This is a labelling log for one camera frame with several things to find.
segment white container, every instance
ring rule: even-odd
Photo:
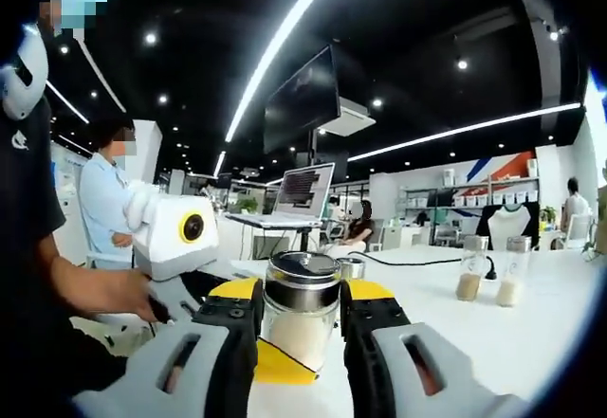
[[[443,170],[443,186],[446,188],[455,186],[455,169]]]
[[[487,195],[477,195],[476,196],[476,205],[480,208],[484,208],[487,206],[487,200],[488,200]]]
[[[527,191],[516,192],[516,203],[526,203]]]
[[[527,160],[527,172],[530,178],[538,177],[538,159]]]

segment man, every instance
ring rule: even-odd
[[[71,396],[109,386],[124,374],[126,359],[75,330],[69,317],[128,312],[148,321],[156,318],[142,274],[79,268],[58,252],[53,231],[65,218],[50,168],[46,52],[36,27],[24,30],[14,64],[1,71],[0,249],[5,264],[0,303],[7,327],[20,332],[20,364],[39,366],[48,391]]]
[[[88,127],[97,152],[84,165],[80,180],[85,228],[94,251],[124,259],[122,262],[96,260],[95,266],[127,269],[131,267],[133,237],[123,209],[132,193],[127,187],[124,169],[117,161],[124,159],[128,146],[134,143],[133,121],[107,119],[92,122]]]
[[[579,195],[579,184],[577,178],[569,178],[567,181],[569,197],[565,200],[562,208],[561,231],[567,233],[571,216],[574,214],[585,215],[590,213],[590,205],[584,197]]]

